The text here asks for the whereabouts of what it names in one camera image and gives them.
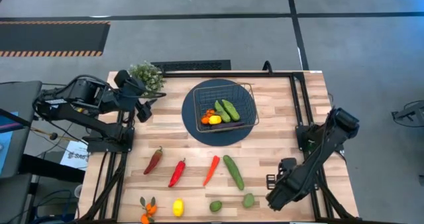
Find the black floor mat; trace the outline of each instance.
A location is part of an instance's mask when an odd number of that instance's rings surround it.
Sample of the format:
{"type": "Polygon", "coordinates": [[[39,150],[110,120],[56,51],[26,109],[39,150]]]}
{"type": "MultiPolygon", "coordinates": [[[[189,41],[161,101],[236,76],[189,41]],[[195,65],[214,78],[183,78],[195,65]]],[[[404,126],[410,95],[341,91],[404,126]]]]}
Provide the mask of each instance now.
{"type": "Polygon", "coordinates": [[[0,22],[0,56],[101,56],[108,21],[0,22]]]}
{"type": "Polygon", "coordinates": [[[204,60],[183,62],[152,62],[153,65],[171,71],[196,71],[196,70],[231,70],[230,60],[204,60]]]}

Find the yellow pepper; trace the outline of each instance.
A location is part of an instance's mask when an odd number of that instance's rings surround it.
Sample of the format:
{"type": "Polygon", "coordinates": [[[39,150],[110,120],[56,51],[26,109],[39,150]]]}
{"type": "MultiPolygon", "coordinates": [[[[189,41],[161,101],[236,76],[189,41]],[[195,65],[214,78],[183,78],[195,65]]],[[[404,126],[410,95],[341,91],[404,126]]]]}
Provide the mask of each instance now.
{"type": "Polygon", "coordinates": [[[209,124],[211,124],[211,125],[219,124],[221,121],[222,121],[222,119],[219,115],[212,115],[209,118],[209,124]]]}
{"type": "Polygon", "coordinates": [[[184,203],[181,198],[175,200],[174,205],[172,206],[172,211],[176,217],[181,217],[184,212],[184,203]]]}

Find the lemon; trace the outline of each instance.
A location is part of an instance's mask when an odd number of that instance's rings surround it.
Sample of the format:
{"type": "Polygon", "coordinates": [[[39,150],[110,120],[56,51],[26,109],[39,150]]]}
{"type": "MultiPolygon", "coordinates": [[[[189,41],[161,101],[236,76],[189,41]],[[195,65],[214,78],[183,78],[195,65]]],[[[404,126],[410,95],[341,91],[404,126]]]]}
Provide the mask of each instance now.
{"type": "Polygon", "coordinates": [[[172,211],[176,217],[181,217],[184,212],[184,203],[181,198],[175,200],[174,205],[172,206],[172,211]]]}

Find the dark red pepper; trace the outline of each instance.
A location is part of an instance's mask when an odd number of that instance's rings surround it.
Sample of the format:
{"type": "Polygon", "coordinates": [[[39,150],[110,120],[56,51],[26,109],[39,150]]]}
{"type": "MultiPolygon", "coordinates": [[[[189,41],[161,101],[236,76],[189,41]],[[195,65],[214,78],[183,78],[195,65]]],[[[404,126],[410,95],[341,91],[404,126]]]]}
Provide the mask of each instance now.
{"type": "Polygon", "coordinates": [[[169,188],[171,188],[172,186],[174,186],[178,180],[180,179],[181,175],[183,174],[184,168],[186,167],[185,165],[185,161],[186,158],[184,158],[184,160],[179,161],[177,166],[175,167],[175,171],[174,174],[172,174],[172,178],[170,181],[170,185],[168,185],[169,188]]]}
{"type": "Polygon", "coordinates": [[[152,156],[152,158],[150,159],[150,163],[148,164],[146,170],[144,171],[144,174],[148,174],[150,173],[154,167],[156,167],[156,165],[158,164],[159,160],[161,159],[163,155],[162,152],[162,147],[160,147],[160,149],[158,149],[152,156]]]}

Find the white paper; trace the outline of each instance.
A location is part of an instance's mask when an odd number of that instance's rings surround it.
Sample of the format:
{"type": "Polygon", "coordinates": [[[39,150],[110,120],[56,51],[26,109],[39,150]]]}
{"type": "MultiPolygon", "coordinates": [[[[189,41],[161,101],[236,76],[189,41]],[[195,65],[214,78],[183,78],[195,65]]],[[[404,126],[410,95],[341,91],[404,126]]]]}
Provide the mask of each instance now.
{"type": "Polygon", "coordinates": [[[88,166],[87,145],[79,141],[70,141],[66,149],[60,164],[86,170],[88,166]]]}

